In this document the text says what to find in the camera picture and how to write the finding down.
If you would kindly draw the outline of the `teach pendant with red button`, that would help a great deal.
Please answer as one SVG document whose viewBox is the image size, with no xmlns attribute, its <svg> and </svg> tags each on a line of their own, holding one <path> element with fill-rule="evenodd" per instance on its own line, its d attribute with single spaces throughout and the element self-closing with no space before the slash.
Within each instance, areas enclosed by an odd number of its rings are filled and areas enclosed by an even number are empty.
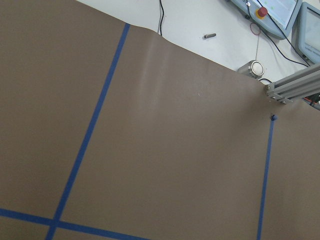
<svg viewBox="0 0 320 240">
<path fill-rule="evenodd" d="M 231 0 L 244 16 L 273 37 L 289 37 L 298 16 L 301 0 Z"/>
</svg>

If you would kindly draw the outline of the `steel bolt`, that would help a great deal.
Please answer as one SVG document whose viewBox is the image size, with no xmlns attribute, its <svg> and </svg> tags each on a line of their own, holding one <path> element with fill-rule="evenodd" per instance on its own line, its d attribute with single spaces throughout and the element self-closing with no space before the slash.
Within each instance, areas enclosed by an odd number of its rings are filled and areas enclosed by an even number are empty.
<svg viewBox="0 0 320 240">
<path fill-rule="evenodd" d="M 203 36 L 203 39 L 204 39 L 204 40 L 211 39 L 211 38 L 214 38 L 216 35 L 217 35 L 216 33 L 205 34 L 205 35 Z"/>
</svg>

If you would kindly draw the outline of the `aluminium frame post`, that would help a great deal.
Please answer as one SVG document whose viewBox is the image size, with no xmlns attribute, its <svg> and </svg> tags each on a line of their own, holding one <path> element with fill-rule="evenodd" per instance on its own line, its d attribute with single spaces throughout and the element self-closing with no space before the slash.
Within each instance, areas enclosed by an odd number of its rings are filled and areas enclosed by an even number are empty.
<svg viewBox="0 0 320 240">
<path fill-rule="evenodd" d="M 320 64 L 284 77 L 265 86 L 266 95 L 282 104 L 320 93 Z"/>
</svg>

